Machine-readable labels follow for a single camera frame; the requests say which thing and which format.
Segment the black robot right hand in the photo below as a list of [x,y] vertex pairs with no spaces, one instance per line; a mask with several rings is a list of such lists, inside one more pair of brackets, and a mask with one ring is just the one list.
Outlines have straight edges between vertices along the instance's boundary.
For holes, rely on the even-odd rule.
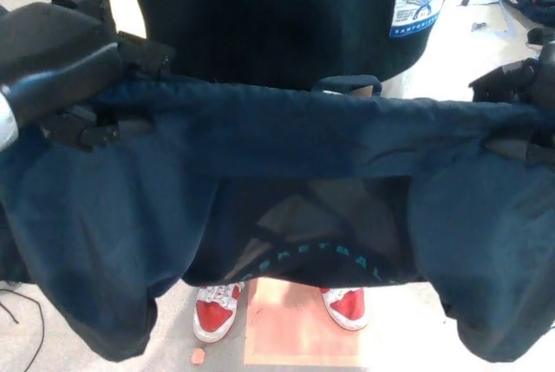
[[[554,110],[554,41],[545,42],[537,59],[498,67],[469,84],[474,102],[512,103]],[[506,158],[554,166],[554,131],[505,127],[485,147]]]

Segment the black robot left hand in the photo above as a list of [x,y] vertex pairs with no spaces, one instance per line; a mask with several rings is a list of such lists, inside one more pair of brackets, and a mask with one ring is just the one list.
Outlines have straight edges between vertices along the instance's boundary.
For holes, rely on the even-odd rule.
[[128,76],[168,75],[170,47],[117,30],[110,0],[50,0],[1,11],[1,148],[32,125],[84,151],[153,132],[143,113],[90,99]]

